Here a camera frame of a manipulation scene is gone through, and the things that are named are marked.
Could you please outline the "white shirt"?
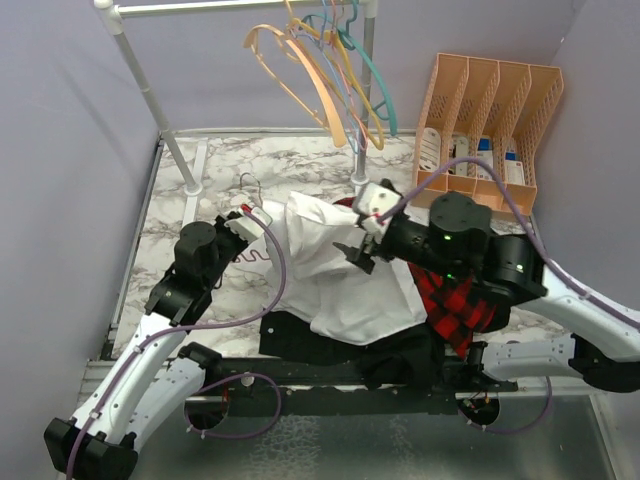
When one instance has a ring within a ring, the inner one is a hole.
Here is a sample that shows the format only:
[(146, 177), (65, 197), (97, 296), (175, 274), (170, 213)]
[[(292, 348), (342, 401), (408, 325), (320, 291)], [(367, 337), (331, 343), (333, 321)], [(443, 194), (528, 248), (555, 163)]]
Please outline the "white shirt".
[(266, 200), (270, 231), (286, 263), (278, 310), (294, 314), (316, 334), (365, 346), (423, 323), (427, 313), (409, 267), (380, 262), (371, 274), (349, 263), (334, 244), (356, 246), (364, 231), (351, 209), (292, 192)]

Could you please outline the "pink hanger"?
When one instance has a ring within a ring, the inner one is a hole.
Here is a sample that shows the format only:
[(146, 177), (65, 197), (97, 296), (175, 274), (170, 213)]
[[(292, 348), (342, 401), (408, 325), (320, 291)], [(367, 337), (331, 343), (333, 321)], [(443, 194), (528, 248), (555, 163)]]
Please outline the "pink hanger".
[(258, 271), (269, 268), (271, 259), (265, 249), (249, 248), (238, 255), (233, 265), (243, 271)]

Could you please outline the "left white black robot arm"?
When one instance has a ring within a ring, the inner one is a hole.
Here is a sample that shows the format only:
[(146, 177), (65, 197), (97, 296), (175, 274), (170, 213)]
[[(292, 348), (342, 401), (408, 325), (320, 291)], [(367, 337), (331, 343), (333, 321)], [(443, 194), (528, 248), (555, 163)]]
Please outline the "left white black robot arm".
[(44, 439), (69, 479), (127, 479), (154, 431), (192, 393), (214, 392), (219, 354), (196, 348), (169, 369), (165, 360), (212, 303), (226, 267), (263, 233), (248, 209), (184, 226), (174, 260), (153, 287), (122, 356), (70, 419), (53, 419)]

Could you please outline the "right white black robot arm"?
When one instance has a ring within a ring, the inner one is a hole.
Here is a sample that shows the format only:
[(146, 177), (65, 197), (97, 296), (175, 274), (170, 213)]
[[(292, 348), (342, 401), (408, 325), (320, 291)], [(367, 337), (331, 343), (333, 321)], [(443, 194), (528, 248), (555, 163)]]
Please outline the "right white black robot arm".
[(411, 220), (390, 180), (339, 200), (365, 232), (347, 260), (371, 273), (376, 259), (407, 262), (430, 327), (463, 360), (477, 333), (507, 326), (512, 308), (568, 329), (557, 343), (525, 343), (463, 362), (461, 383), (481, 391), (495, 378), (566, 376), (615, 393), (639, 389), (639, 330), (620, 307), (595, 295), (543, 254), (528, 234), (499, 234), (492, 211), (458, 192), (431, 205), (425, 224)]

